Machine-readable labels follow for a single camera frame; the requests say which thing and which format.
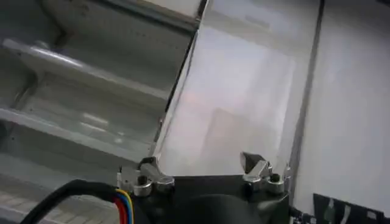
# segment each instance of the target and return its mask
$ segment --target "metal bracket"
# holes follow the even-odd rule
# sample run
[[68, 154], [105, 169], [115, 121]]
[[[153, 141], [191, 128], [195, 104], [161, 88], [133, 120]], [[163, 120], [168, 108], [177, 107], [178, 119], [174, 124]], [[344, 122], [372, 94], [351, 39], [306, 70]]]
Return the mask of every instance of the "metal bracket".
[[247, 171], [243, 180], [252, 192], [265, 189], [272, 194], [281, 194], [285, 191], [285, 175], [281, 179], [279, 174], [272, 173], [272, 165], [262, 156], [242, 152], [241, 163]]

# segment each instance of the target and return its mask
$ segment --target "metal clamp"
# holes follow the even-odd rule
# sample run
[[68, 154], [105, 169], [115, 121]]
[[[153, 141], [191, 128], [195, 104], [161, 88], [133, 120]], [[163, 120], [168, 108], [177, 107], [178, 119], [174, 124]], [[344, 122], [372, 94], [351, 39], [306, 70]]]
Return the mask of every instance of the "metal clamp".
[[175, 186], [175, 179], [163, 174], [158, 168], [156, 157], [143, 159], [138, 165], [138, 170], [141, 175], [148, 177], [153, 182], [159, 192], [168, 193]]
[[164, 175], [158, 167], [150, 163], [142, 164], [140, 171], [142, 175], [152, 180], [159, 192], [167, 193], [175, 186], [175, 179], [173, 177]]
[[279, 174], [272, 173], [272, 165], [262, 156], [242, 152], [241, 164], [246, 171], [243, 180], [252, 192], [264, 189], [272, 194], [281, 194], [285, 191], [285, 177], [281, 179]]

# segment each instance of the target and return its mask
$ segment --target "metal shelf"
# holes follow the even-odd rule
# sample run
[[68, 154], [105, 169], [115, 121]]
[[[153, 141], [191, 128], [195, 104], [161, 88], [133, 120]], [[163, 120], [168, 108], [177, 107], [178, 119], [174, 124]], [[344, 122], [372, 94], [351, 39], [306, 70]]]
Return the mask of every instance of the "metal shelf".
[[0, 108], [0, 120], [12, 122], [24, 127], [29, 127], [49, 135], [90, 147], [92, 149], [128, 159], [130, 161], [141, 161], [142, 159], [141, 153], [135, 153], [128, 149], [124, 149], [107, 142], [100, 141], [99, 139], [83, 135], [82, 133], [64, 129], [53, 122], [46, 121], [40, 117], [26, 114], [18, 110]]
[[155, 109], [164, 108], [169, 97], [169, 93], [160, 89], [122, 78], [47, 49], [10, 39], [4, 40], [2, 45], [18, 55], [37, 74], [60, 75]]

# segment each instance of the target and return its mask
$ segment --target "black edge strip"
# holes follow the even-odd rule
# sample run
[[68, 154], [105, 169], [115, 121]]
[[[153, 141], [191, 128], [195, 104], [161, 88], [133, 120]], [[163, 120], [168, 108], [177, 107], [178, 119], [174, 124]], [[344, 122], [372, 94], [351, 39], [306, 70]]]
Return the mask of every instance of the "black edge strip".
[[207, 5], [207, 0], [201, 0], [200, 4], [199, 4], [199, 8], [197, 10], [197, 17], [200, 19], [203, 15], [203, 12], [205, 11], [205, 8], [206, 8], [206, 5]]
[[316, 33], [314, 34], [313, 47], [311, 48], [311, 53], [310, 53], [308, 75], [305, 84], [305, 89], [303, 92], [302, 105], [300, 107], [299, 118], [296, 125], [294, 141], [292, 144], [293, 147], [291, 149], [291, 156], [289, 161], [289, 165], [292, 171], [291, 185], [290, 185], [290, 201], [289, 201], [290, 204], [292, 204], [294, 200], [296, 178], [298, 174], [302, 141], [303, 141], [303, 135], [305, 131], [307, 109], [310, 102], [310, 94], [311, 94], [311, 87], [313, 85], [314, 70], [316, 69], [317, 52], [318, 52], [318, 45], [319, 45], [320, 34], [321, 34], [321, 25], [322, 25], [322, 17], [324, 14], [324, 8], [325, 8], [325, 0], [320, 0], [320, 4], [318, 8], [317, 24], [316, 24]]
[[194, 40], [195, 40], [195, 37], [197, 36], [196, 33], [197, 33], [197, 31], [194, 32], [194, 34], [191, 36], [190, 42], [188, 43], [188, 46], [187, 46], [187, 49], [186, 49], [186, 51], [185, 51], [185, 55], [184, 55], [182, 64], [180, 65], [180, 69], [179, 69], [179, 71], [178, 71], [178, 74], [176, 75], [175, 84], [173, 85], [173, 87], [172, 87], [172, 89], [171, 89], [171, 93], [169, 94], [168, 102], [166, 103], [166, 106], [165, 106], [165, 113], [168, 111], [168, 108], [169, 108], [169, 106], [171, 105], [172, 98], [173, 98], [173, 95], [174, 95], [174, 93], [175, 93], [177, 84], [178, 84], [178, 82], [179, 82], [180, 75], [181, 75], [181, 73], [182, 73], [182, 70], [183, 70], [185, 61], [186, 61], [188, 55], [190, 54], [191, 46], [193, 45], [193, 42], [194, 42]]

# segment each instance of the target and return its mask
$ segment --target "black cable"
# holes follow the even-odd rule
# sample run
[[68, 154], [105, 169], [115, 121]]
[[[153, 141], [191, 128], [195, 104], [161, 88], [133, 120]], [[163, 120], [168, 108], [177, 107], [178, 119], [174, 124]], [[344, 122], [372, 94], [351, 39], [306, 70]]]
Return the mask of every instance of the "black cable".
[[20, 224], [38, 223], [50, 210], [56, 207], [64, 199], [73, 195], [92, 195], [114, 203], [114, 198], [116, 197], [115, 189], [116, 187], [104, 183], [94, 183], [83, 180], [71, 181], [55, 190], [36, 205]]

